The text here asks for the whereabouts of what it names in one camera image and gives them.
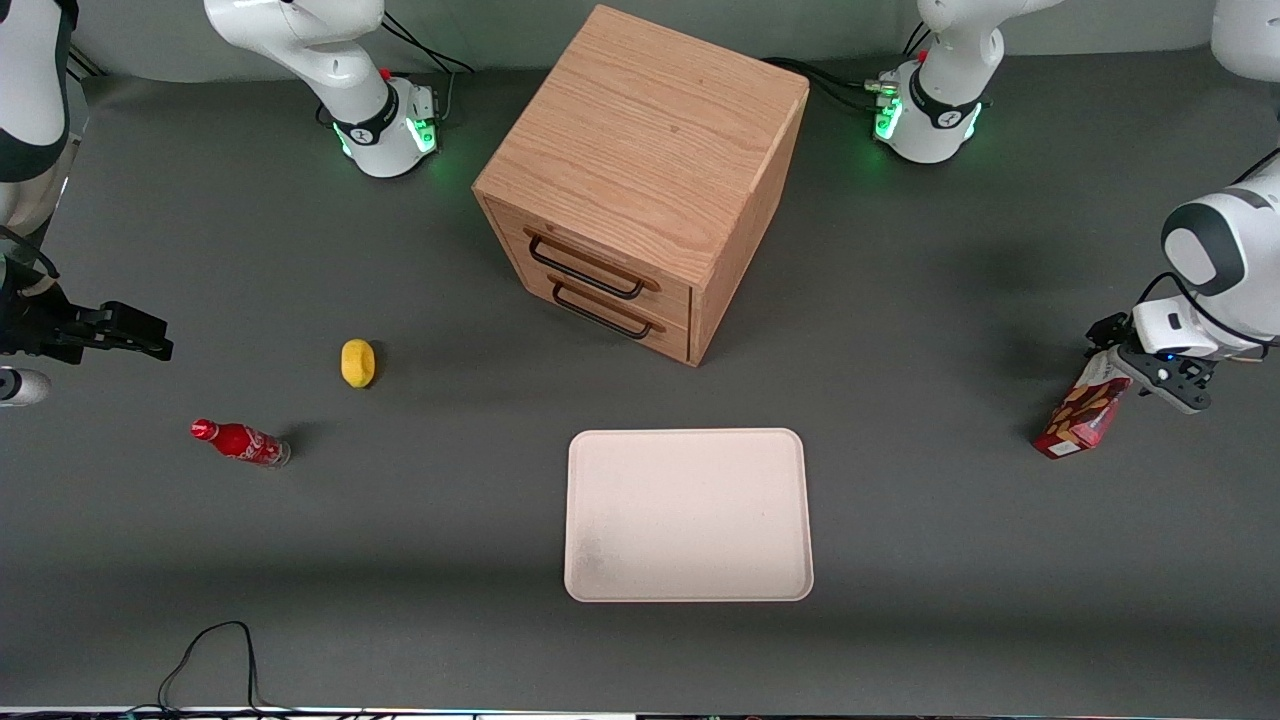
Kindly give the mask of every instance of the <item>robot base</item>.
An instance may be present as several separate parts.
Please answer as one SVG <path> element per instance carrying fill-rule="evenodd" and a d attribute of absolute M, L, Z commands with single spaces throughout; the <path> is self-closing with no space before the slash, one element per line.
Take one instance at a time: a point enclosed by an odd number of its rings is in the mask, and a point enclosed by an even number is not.
<path fill-rule="evenodd" d="M 902 63 L 896 69 L 881 73 L 881 81 L 893 81 L 906 88 L 911 74 L 920 67 L 916 60 Z M 973 137 L 974 123 L 982 111 L 979 104 L 968 118 L 955 113 L 954 127 L 933 127 L 929 115 L 915 104 L 910 92 L 900 91 L 876 115 L 872 137 L 888 145 L 895 152 L 913 163 L 933 164 L 950 159 L 960 146 Z"/>
<path fill-rule="evenodd" d="M 393 178 L 412 170 L 422 158 L 435 151 L 439 142 L 431 88 L 419 87 L 404 78 L 387 82 L 399 96 L 399 110 L 378 142 L 360 145 L 334 126 L 342 151 L 365 174 L 375 178 Z"/>

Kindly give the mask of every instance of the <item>drawer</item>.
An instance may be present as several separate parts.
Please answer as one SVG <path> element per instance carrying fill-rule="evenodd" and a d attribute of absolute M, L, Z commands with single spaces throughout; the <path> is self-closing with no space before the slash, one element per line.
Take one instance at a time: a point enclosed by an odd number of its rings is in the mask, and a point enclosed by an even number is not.
<path fill-rule="evenodd" d="M 557 273 L 526 278 L 526 287 L 538 297 L 553 302 L 575 315 L 604 325 L 617 334 L 663 355 L 689 361 L 689 329 L 684 325 L 645 316 L 623 302 L 595 292 Z"/>
<path fill-rule="evenodd" d="M 486 205 L 526 283 L 557 273 L 579 287 L 595 290 L 618 307 L 635 307 L 650 318 L 689 325 L 689 286 L 652 268 L 639 268 L 635 260 L 588 251 L 553 224 L 504 202 L 486 199 Z"/>

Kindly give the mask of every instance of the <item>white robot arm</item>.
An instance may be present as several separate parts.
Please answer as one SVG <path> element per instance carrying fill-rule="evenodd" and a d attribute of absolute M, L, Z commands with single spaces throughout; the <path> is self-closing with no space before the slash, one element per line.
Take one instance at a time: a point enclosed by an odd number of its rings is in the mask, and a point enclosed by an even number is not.
<path fill-rule="evenodd" d="M 77 12 L 74 0 L 0 0 L 0 224 L 18 234 L 52 214 L 74 156 L 63 68 Z"/>
<path fill-rule="evenodd" d="M 1226 69 L 1280 81 L 1280 0 L 1219 0 L 1211 46 Z M 1184 413 L 1208 406 L 1217 360 L 1265 352 L 1280 336 L 1277 155 L 1165 220 L 1166 275 L 1179 295 L 1139 302 L 1132 318 L 1112 315 L 1089 332 L 1121 370 Z"/>
<path fill-rule="evenodd" d="M 378 29 L 383 0 L 205 0 L 224 40 L 284 65 L 334 118 L 343 151 L 365 173 L 407 173 L 436 147 L 431 90 L 384 78 L 355 40 Z"/>
<path fill-rule="evenodd" d="M 882 100 L 873 137 L 913 163 L 941 163 L 973 135 L 979 97 L 1005 58 L 1000 24 L 1062 0 L 918 0 L 934 33 L 925 61 L 881 73 L 893 88 Z"/>

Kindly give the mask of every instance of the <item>coca-cola bottle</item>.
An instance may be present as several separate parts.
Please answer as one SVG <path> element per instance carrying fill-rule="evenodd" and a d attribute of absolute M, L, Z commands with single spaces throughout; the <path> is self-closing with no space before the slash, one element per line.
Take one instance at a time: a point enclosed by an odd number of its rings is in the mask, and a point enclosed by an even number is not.
<path fill-rule="evenodd" d="M 239 423 L 219 425 L 200 419 L 191 424 L 191 434 L 232 460 L 243 460 L 264 468 L 279 468 L 289 461 L 289 443 Z"/>

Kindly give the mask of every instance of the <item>drawer handle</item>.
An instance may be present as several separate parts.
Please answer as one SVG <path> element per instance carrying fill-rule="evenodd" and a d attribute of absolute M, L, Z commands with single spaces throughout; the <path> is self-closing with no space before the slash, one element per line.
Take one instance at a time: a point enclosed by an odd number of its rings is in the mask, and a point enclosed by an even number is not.
<path fill-rule="evenodd" d="M 571 277 L 573 279 L 581 281 L 581 282 L 584 282 L 584 283 L 594 287 L 595 290 L 599 290 L 600 292 L 607 292 L 607 293 L 609 293 L 613 297 L 617 297 L 620 300 L 635 300 L 636 296 L 640 295 L 640 291 L 644 290 L 644 281 L 636 281 L 636 286 L 634 288 L 631 288 L 631 290 L 622 290 L 622 288 L 613 287 L 609 283 L 600 282 L 600 281 L 593 278 L 591 275 L 580 273 L 580 272 L 575 270 L 573 268 L 570 268 L 568 265 L 566 265 L 563 263 L 558 263 L 558 261 L 552 260 L 550 258 L 548 258 L 548 256 L 538 252 L 538 246 L 541 245 L 541 243 L 543 243 L 543 238 L 539 234 L 534 234 L 532 240 L 529 241 L 529 254 L 534 256 L 534 260 L 538 260 L 539 263 L 541 263 L 543 265 L 547 265 L 548 268 L 557 269 L 557 270 L 564 273 L 566 275 L 568 275 L 568 277 Z"/>
<path fill-rule="evenodd" d="M 568 310 L 570 313 L 581 315 L 582 318 L 586 318 L 593 323 L 599 323 L 621 336 L 630 337 L 631 340 L 644 340 L 645 337 L 649 336 L 649 331 L 653 329 L 653 323 L 645 323 L 644 328 L 640 331 L 628 331 L 612 320 L 608 320 L 605 318 L 596 315 L 595 313 L 591 313 L 586 307 L 573 305 L 568 300 L 564 300 L 563 297 L 559 296 L 561 290 L 564 290 L 564 283 L 556 283 L 556 287 L 552 288 L 552 299 L 556 301 L 557 305 Z"/>

